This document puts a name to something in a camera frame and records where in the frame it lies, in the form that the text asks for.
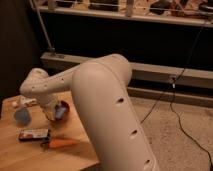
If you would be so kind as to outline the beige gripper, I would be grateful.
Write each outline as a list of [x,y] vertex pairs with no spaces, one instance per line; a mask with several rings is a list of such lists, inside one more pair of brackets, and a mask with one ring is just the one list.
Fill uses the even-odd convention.
[[54,94],[43,95],[39,98],[39,105],[49,121],[55,121],[55,107],[59,104],[58,97]]

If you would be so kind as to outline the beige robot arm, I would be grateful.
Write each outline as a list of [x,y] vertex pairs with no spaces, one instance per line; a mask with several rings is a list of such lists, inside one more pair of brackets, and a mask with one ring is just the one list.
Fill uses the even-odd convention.
[[126,90],[131,77],[130,62],[111,54],[54,76],[35,68],[20,93],[53,108],[54,94],[70,91],[104,171],[160,171]]

